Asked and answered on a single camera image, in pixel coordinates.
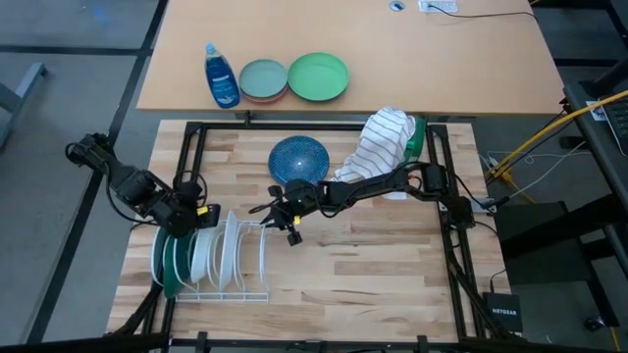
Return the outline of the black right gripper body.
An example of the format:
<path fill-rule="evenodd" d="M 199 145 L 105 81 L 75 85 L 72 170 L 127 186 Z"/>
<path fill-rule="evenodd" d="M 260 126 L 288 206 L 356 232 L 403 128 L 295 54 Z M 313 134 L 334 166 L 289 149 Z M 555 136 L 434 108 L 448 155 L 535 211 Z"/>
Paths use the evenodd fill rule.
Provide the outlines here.
<path fill-rule="evenodd" d="M 286 183 L 284 209 L 290 219 L 303 218 L 320 210 L 321 187 L 304 179 Z"/>

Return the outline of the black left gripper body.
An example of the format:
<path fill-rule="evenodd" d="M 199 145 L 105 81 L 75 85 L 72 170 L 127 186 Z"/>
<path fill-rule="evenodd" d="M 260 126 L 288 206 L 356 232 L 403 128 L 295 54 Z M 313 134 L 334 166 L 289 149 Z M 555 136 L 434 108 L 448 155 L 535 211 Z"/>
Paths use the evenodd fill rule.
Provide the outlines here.
<path fill-rule="evenodd" d="M 207 207 L 199 206 L 196 196 L 177 194 L 176 200 L 177 216 L 172 234 L 186 235 L 192 229 L 202 228 L 207 216 Z"/>

